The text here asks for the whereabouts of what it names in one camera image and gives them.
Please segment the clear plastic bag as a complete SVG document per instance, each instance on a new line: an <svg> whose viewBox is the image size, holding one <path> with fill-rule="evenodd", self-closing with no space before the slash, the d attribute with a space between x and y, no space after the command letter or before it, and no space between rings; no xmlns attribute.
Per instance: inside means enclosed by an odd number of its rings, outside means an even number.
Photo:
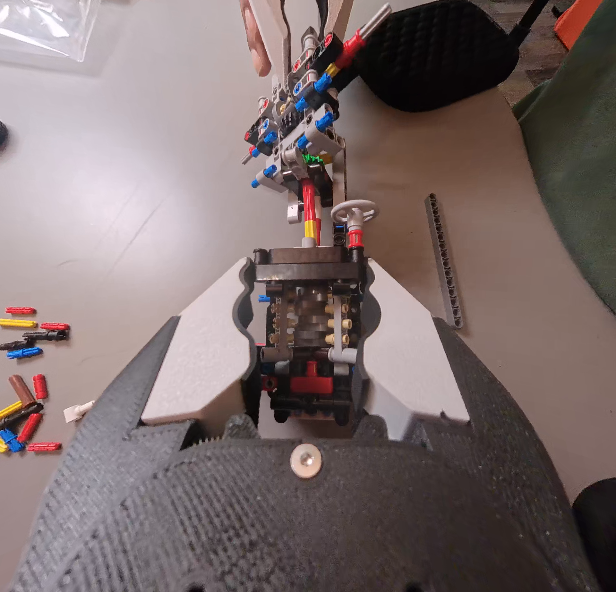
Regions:
<svg viewBox="0 0 616 592"><path fill-rule="evenodd" d="M83 62L102 0L1 0L1 56Z"/></svg>

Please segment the scattered small lego pins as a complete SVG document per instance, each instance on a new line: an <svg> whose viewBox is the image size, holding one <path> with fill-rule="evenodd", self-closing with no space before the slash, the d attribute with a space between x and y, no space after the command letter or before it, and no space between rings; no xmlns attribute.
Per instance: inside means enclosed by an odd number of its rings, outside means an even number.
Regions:
<svg viewBox="0 0 616 592"><path fill-rule="evenodd" d="M1 343L1 352L8 360L29 360L42 356L42 343L65 342L70 338L71 326L66 322L38 322L36 310L29 306L9 306L1 328L25 329L18 340ZM7 379L17 400L1 408L1 453L21 452L47 454L59 452L60 442L34 440L44 417L44 403L49 393L46 376L38 373L31 382L18 373Z"/></svg>

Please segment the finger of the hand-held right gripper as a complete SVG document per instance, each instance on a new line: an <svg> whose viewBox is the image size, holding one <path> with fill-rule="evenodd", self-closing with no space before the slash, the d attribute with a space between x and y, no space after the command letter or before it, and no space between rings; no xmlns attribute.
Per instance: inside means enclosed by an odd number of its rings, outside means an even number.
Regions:
<svg viewBox="0 0 616 592"><path fill-rule="evenodd" d="M329 33L344 38L354 0L315 0L319 10L319 38Z"/></svg>
<svg viewBox="0 0 616 592"><path fill-rule="evenodd" d="M285 0L248 0L278 80L286 80L291 66L289 25Z"/></svg>

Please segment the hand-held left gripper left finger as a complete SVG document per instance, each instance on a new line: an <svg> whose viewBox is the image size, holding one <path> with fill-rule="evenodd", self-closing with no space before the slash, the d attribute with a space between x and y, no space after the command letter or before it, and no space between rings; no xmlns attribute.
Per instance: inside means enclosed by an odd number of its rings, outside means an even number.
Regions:
<svg viewBox="0 0 616 592"><path fill-rule="evenodd" d="M246 405L242 382L256 365L248 332L255 265L242 258L185 308L142 412L145 425L196 419L207 436L224 432Z"/></svg>

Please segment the green cloth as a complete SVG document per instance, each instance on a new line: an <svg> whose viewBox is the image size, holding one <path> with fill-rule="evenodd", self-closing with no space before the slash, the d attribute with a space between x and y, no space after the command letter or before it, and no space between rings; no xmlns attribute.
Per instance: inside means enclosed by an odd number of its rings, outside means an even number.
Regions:
<svg viewBox="0 0 616 592"><path fill-rule="evenodd" d="M601 3L558 72L513 113L560 240L615 313L615 0Z"/></svg>

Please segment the lego car chassis assembly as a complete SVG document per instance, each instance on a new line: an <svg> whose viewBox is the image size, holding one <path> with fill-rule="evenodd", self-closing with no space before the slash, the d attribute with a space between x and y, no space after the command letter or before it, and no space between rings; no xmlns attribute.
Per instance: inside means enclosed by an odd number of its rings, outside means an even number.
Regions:
<svg viewBox="0 0 616 592"><path fill-rule="evenodd" d="M334 421L352 417L353 367L361 335L365 287L364 225L376 218L370 201L347 200L346 143L335 129L338 95L368 39L389 18L388 3L343 42L309 27L284 81L259 99L245 133L242 163L266 157L253 188L287 195L287 218L301 224L298 247L256 249L256 281L265 286L266 334L253 374L269 396L274 420Z"/></svg>

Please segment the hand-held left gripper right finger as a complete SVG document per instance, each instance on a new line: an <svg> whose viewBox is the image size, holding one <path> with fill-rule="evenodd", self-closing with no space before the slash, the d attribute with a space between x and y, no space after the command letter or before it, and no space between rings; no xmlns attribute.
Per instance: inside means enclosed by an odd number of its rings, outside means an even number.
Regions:
<svg viewBox="0 0 616 592"><path fill-rule="evenodd" d="M432 314L371 258L361 320L354 385L359 411L381 417L394 441L410 437L425 419L469 422Z"/></svg>

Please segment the orange cloth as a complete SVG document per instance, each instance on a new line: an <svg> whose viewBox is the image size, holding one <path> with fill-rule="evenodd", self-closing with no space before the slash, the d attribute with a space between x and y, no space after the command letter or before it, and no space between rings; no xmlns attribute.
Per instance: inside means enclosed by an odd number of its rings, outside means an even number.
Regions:
<svg viewBox="0 0 616 592"><path fill-rule="evenodd" d="M575 0L574 4L557 18L554 33L563 46L570 50L604 0Z"/></svg>

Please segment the long grey lego beam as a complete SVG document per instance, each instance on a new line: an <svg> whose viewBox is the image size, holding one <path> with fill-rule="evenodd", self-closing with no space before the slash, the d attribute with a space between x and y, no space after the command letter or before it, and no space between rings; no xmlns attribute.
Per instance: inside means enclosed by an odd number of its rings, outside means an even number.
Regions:
<svg viewBox="0 0 616 592"><path fill-rule="evenodd" d="M430 193L426 197L425 207L442 293L445 321L450 327L460 330L464 326L464 320L457 288L457 275L447 244L441 206L435 194Z"/></svg>

